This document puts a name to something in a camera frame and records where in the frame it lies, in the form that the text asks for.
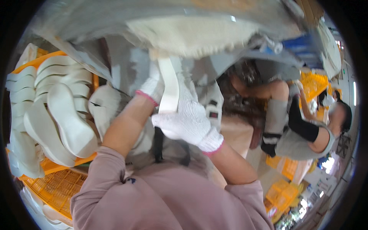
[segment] window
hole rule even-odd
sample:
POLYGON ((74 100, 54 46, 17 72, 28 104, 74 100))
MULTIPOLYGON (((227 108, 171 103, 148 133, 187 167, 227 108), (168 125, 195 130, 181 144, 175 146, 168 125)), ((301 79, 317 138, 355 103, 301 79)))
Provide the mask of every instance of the window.
POLYGON ((335 41, 336 42, 336 44, 339 46, 339 48, 341 49, 341 50, 343 50, 344 49, 344 47, 342 46, 342 42, 341 41, 335 41))

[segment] black arm sleeve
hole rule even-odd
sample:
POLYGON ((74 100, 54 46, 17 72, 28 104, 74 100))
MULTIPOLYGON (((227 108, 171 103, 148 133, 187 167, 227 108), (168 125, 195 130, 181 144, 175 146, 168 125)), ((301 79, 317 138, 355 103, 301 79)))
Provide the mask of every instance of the black arm sleeve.
POLYGON ((294 96, 291 103, 289 128, 309 142, 314 142, 317 139, 319 127, 302 119, 299 108, 299 96, 294 96))

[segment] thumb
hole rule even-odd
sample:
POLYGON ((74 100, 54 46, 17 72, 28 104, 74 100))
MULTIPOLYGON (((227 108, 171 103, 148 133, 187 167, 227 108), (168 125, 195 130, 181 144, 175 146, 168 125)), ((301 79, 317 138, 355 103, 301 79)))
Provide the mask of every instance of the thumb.
POLYGON ((161 129, 171 130, 175 126, 177 113, 159 113, 152 115, 153 126, 161 129))

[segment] pink glove trim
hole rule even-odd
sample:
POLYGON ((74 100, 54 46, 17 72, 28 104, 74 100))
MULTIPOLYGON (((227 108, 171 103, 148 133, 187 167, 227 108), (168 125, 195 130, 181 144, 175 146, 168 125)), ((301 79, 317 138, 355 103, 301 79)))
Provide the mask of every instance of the pink glove trim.
POLYGON ((212 156, 213 154, 217 153, 218 151, 221 150, 222 146, 224 146, 224 143, 225 143, 225 140, 222 141, 220 147, 218 149, 216 149, 215 151, 212 151, 212 152, 202 152, 204 155, 210 157, 212 156))
POLYGON ((152 104, 153 104, 155 107, 159 106, 159 104, 157 104, 157 102, 155 102, 155 100, 153 100, 153 99, 152 99, 152 97, 150 97, 149 95, 145 94, 144 92, 142 92, 142 91, 140 91, 140 90, 136 90, 136 91, 135 91, 135 94, 137 94, 137 95, 141 95, 141 96, 143 96, 143 97, 147 98, 150 102, 152 102, 152 104))

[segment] floor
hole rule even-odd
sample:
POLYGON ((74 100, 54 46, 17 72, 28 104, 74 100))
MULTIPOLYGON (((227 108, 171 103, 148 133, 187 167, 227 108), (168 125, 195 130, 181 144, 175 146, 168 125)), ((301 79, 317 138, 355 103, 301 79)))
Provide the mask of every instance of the floor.
POLYGON ((254 167, 255 170, 257 170, 258 179, 261 181, 263 188, 263 197, 265 197, 273 183, 280 179, 287 180, 287 178, 278 173, 276 169, 266 165, 266 154, 260 147, 248 150, 248 154, 245 159, 254 167))

